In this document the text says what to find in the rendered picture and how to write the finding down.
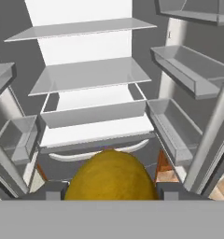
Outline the grey door bin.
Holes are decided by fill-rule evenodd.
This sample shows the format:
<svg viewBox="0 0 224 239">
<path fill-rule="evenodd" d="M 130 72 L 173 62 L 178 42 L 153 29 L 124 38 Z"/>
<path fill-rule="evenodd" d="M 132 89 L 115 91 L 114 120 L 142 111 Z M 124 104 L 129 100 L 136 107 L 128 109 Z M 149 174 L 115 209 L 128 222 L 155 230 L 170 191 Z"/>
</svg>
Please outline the grey door bin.
<svg viewBox="0 0 224 239">
<path fill-rule="evenodd" d="M 174 99 L 147 101 L 157 135 L 175 166 L 189 166 L 203 136 L 202 130 Z"/>
<path fill-rule="evenodd" d="M 224 26 L 224 0 L 158 0 L 158 4 L 160 13 L 170 18 Z"/>
<path fill-rule="evenodd" d="M 37 115 L 9 119 L 0 131 L 0 146 L 16 164 L 32 160 L 38 138 Z"/>
<path fill-rule="evenodd" d="M 224 63 L 186 46 L 151 49 L 154 60 L 196 100 L 215 98 L 224 82 Z"/>
<path fill-rule="evenodd" d="M 0 94 L 11 84 L 16 75 L 16 64 L 0 63 Z"/>
</svg>

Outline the grey right fridge door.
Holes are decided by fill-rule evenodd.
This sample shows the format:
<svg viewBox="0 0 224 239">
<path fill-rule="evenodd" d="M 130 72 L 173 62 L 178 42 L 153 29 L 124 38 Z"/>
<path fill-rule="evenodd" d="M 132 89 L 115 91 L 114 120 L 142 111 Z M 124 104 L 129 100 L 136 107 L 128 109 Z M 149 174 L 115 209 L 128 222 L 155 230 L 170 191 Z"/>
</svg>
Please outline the grey right fridge door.
<svg viewBox="0 0 224 239">
<path fill-rule="evenodd" d="M 186 46 L 214 60 L 224 63 L 224 26 L 212 22 L 170 18 L 167 40 L 163 46 Z M 203 136 L 189 166 L 175 166 L 165 149 L 184 188 L 207 196 L 224 174 L 224 82 L 215 98 L 196 100 L 163 70 L 160 94 L 157 99 L 174 99 Z"/>
</svg>

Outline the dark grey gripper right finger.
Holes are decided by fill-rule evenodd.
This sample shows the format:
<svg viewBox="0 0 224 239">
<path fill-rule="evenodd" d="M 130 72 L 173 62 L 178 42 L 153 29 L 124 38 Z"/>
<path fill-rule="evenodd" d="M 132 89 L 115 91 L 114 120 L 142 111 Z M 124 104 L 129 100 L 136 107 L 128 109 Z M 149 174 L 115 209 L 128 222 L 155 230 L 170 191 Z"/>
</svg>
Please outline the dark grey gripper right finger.
<svg viewBox="0 0 224 239">
<path fill-rule="evenodd" d="M 164 201 L 207 200 L 207 197 L 187 191 L 183 185 L 178 182 L 157 182 L 156 189 L 159 198 Z"/>
</svg>

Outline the glass fridge shelf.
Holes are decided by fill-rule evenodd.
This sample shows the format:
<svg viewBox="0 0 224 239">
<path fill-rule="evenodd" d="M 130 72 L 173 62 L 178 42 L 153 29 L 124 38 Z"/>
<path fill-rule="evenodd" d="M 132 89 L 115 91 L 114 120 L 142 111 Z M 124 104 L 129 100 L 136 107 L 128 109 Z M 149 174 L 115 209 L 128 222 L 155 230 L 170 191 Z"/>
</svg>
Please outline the glass fridge shelf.
<svg viewBox="0 0 224 239">
<path fill-rule="evenodd" d="M 66 63 L 46 66 L 29 95 L 148 81 L 149 76 L 132 57 Z"/>
<path fill-rule="evenodd" d="M 26 29 L 19 34 L 6 39 L 6 42 L 148 28 L 156 28 L 156 25 L 136 18 L 42 25 Z"/>
</svg>

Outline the grey fridge door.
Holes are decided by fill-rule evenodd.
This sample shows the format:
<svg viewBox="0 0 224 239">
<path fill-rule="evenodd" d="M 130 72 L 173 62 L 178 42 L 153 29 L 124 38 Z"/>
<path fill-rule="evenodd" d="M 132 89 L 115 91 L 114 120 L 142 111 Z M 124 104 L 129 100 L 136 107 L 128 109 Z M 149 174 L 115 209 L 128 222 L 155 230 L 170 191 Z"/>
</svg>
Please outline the grey fridge door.
<svg viewBox="0 0 224 239">
<path fill-rule="evenodd" d="M 39 111 L 42 99 L 29 97 L 36 77 L 44 68 L 39 46 L 34 41 L 6 42 L 25 30 L 29 21 L 0 19 L 0 63 L 16 64 L 16 77 L 0 94 L 0 131 L 8 120 L 37 115 L 38 138 L 32 160 L 16 165 L 0 146 L 0 199 L 21 198 L 30 191 L 36 168 L 38 139 L 41 133 Z"/>
<path fill-rule="evenodd" d="M 224 63 L 224 26 L 212 22 L 170 18 L 167 40 L 163 46 L 186 46 L 214 60 Z M 165 149 L 184 188 L 207 196 L 224 174 L 224 82 L 215 98 L 196 100 L 163 70 L 160 94 L 157 99 L 174 99 L 203 136 L 189 166 L 175 166 Z"/>
</svg>

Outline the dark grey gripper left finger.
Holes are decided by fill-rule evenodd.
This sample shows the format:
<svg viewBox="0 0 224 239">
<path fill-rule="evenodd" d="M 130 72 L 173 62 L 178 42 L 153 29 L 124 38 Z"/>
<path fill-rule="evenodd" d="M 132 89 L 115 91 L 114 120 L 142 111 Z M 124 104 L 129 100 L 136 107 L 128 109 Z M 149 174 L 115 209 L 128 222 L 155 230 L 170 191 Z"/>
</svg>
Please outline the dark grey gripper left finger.
<svg viewBox="0 0 224 239">
<path fill-rule="evenodd" d="M 61 201 L 68 188 L 67 182 L 47 182 L 37 191 L 26 194 L 23 200 Z"/>
</svg>

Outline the brown wooden cupboard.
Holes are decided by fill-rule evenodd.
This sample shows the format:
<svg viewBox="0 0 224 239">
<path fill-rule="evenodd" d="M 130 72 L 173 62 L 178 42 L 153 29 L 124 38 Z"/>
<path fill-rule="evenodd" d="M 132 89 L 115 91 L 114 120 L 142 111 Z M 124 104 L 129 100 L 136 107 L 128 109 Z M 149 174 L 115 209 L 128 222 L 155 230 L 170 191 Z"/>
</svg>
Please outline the brown wooden cupboard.
<svg viewBox="0 0 224 239">
<path fill-rule="evenodd" d="M 157 168 L 155 172 L 155 182 L 170 182 L 173 179 L 173 167 L 169 163 L 164 151 L 161 149 L 158 156 Z"/>
</svg>

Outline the grey fridge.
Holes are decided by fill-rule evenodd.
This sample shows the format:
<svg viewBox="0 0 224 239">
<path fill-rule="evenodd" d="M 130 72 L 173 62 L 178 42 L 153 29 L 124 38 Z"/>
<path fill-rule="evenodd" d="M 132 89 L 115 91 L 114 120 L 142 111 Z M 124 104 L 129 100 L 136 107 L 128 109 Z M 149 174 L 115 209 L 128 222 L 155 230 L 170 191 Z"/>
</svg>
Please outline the grey fridge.
<svg viewBox="0 0 224 239">
<path fill-rule="evenodd" d="M 136 83 L 146 98 L 144 115 L 127 119 L 49 128 L 40 115 L 48 93 L 29 95 L 32 99 L 42 99 L 38 154 L 107 147 L 155 137 L 161 143 L 160 150 L 164 151 L 173 167 L 157 136 L 147 104 L 148 100 L 159 97 L 163 76 L 162 70 L 152 60 L 150 49 L 166 43 L 169 24 L 169 19 L 158 13 L 155 0 L 0 0 L 0 19 L 29 21 L 31 25 L 26 29 L 42 25 L 127 18 L 154 24 L 156 28 L 24 40 L 38 44 L 44 62 L 41 73 L 49 65 L 132 57 L 150 78 L 148 82 Z M 47 180 L 37 158 L 34 174 L 40 174 Z M 174 167 L 173 170 L 181 183 Z"/>
</svg>

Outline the grey freezer drawer front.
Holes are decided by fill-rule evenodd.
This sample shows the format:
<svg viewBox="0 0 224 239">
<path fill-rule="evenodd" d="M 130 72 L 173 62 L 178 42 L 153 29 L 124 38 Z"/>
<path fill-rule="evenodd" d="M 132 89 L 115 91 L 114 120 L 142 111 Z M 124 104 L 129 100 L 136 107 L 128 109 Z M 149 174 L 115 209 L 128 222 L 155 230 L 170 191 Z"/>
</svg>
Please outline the grey freezer drawer front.
<svg viewBox="0 0 224 239">
<path fill-rule="evenodd" d="M 83 148 L 77 150 L 70 150 L 64 152 L 52 152 L 59 155 L 75 155 L 80 153 L 87 153 L 93 151 L 100 151 L 110 148 L 123 148 L 135 145 L 141 141 L 134 141 L 130 143 L 116 144 L 107 147 L 97 147 L 97 148 Z M 159 155 L 161 148 L 161 143 L 155 138 L 150 138 L 148 144 L 132 152 L 134 157 L 136 157 L 146 168 L 149 176 L 151 178 L 155 177 L 156 167 L 157 167 L 157 157 Z M 41 167 L 43 173 L 45 174 L 47 180 L 49 181 L 69 181 L 75 176 L 77 170 L 86 162 L 87 160 L 77 161 L 77 162 L 58 162 L 49 157 L 48 153 L 40 152 L 38 154 L 37 163 Z"/>
</svg>

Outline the grey fridge crisper drawer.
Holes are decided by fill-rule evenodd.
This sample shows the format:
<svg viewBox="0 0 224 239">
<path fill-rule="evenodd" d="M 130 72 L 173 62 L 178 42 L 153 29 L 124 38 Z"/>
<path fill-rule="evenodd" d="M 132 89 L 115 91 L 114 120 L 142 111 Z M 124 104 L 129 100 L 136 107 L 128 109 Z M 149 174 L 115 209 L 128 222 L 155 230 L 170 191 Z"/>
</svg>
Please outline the grey fridge crisper drawer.
<svg viewBox="0 0 224 239">
<path fill-rule="evenodd" d="M 41 117 L 49 128 L 144 115 L 146 98 L 136 83 L 49 93 Z"/>
</svg>

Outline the grey left fridge door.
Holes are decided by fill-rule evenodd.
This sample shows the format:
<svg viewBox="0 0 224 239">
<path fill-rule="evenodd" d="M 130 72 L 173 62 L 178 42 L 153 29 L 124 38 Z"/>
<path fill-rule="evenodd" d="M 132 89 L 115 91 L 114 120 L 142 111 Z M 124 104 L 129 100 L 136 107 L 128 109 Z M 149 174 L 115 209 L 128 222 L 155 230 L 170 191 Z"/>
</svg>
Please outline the grey left fridge door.
<svg viewBox="0 0 224 239">
<path fill-rule="evenodd" d="M 0 94 L 0 131 L 8 120 L 37 115 L 38 138 L 32 160 L 16 165 L 0 146 L 0 199 L 21 198 L 30 191 L 36 168 L 38 139 L 41 133 L 39 111 L 42 99 L 29 97 L 36 77 L 44 68 L 39 46 L 34 41 L 6 42 L 25 30 L 29 21 L 0 19 L 0 63 L 16 64 L 16 77 Z"/>
</svg>

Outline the yellow lemon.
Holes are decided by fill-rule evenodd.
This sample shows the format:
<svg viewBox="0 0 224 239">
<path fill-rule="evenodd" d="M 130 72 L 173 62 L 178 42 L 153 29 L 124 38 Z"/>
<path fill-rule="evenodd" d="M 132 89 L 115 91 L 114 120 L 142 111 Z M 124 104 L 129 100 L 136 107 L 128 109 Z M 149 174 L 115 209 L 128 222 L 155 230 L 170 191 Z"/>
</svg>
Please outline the yellow lemon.
<svg viewBox="0 0 224 239">
<path fill-rule="evenodd" d="M 65 200 L 158 200 L 145 166 L 127 152 L 104 150 L 92 156 L 72 178 Z"/>
</svg>

